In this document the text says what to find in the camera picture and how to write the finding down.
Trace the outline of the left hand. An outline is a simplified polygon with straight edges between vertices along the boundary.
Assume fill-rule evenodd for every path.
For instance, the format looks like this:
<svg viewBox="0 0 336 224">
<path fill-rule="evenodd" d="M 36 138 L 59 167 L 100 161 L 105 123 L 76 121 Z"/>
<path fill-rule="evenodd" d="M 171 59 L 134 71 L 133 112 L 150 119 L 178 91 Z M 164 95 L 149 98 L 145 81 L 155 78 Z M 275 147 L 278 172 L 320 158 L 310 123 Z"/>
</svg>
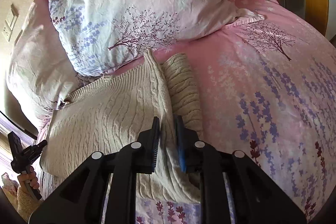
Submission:
<svg viewBox="0 0 336 224">
<path fill-rule="evenodd" d="M 30 171 L 28 173 L 23 173 L 18 176 L 18 181 L 19 181 L 22 191 L 25 192 L 26 194 L 29 194 L 29 190 L 27 189 L 26 184 L 25 184 L 25 182 L 27 181 L 30 182 L 30 186 L 33 189 L 36 189 L 37 191 L 39 191 L 39 183 L 38 183 L 37 174 L 34 170 L 34 167 L 32 166 L 30 167 Z"/>
</svg>

